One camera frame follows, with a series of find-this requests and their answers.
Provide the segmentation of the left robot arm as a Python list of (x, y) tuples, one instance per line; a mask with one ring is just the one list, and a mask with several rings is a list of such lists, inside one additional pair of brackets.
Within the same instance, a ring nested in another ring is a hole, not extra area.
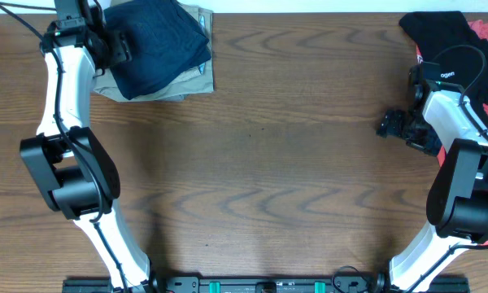
[(82, 17), (56, 20), (41, 36), (49, 73), (46, 107), (37, 134), (20, 156), (47, 206), (61, 212), (94, 245), (109, 283), (74, 282), (79, 292), (156, 292), (148, 255), (120, 208), (117, 168), (90, 128), (90, 93), (97, 75), (131, 60), (123, 33)]

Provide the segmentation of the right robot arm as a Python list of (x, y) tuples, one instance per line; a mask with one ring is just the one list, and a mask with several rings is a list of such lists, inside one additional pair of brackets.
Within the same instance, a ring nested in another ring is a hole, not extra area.
[(445, 82), (436, 63), (409, 71), (407, 111), (389, 110), (377, 135), (401, 138), (429, 155), (446, 157), (430, 187), (427, 221), (390, 262), (377, 292), (449, 292), (455, 283), (436, 277), (466, 251), (488, 250), (488, 128), (462, 85)]

